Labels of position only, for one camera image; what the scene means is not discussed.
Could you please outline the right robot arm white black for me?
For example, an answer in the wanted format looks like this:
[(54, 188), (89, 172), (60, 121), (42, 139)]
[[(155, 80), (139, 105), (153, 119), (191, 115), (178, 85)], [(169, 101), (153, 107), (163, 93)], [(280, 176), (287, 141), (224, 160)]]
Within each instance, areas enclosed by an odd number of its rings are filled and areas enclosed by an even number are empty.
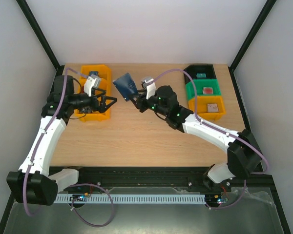
[(192, 110), (179, 104), (169, 85), (156, 91), (132, 94), (130, 100), (141, 113), (150, 109), (163, 115), (172, 129), (204, 139), (227, 153), (227, 161), (212, 165), (204, 177), (203, 185), (207, 190), (214, 191), (224, 180), (234, 177), (246, 180), (255, 173), (261, 161), (261, 151), (250, 130), (237, 132), (197, 119)]

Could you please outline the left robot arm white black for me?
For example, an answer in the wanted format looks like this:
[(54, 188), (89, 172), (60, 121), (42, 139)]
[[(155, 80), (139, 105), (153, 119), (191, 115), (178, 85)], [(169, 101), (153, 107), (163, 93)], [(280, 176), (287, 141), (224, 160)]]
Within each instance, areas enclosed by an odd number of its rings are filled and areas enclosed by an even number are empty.
[(19, 203), (50, 206), (57, 194), (78, 182), (76, 169), (63, 169), (49, 174), (51, 158), (58, 140), (74, 111), (89, 108), (105, 113), (117, 99), (109, 97), (107, 82), (91, 75), (85, 79), (79, 93), (74, 90), (72, 76), (57, 76), (46, 104), (42, 108), (41, 122), (34, 143), (16, 172), (9, 172), (7, 184)]

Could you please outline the blue leather card holder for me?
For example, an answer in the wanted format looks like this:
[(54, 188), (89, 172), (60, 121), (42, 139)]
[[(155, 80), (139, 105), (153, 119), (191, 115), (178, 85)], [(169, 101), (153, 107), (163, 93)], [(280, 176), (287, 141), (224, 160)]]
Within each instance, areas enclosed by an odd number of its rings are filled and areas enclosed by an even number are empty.
[(138, 93), (131, 75), (126, 73), (112, 82), (125, 101), (130, 101), (133, 94)]

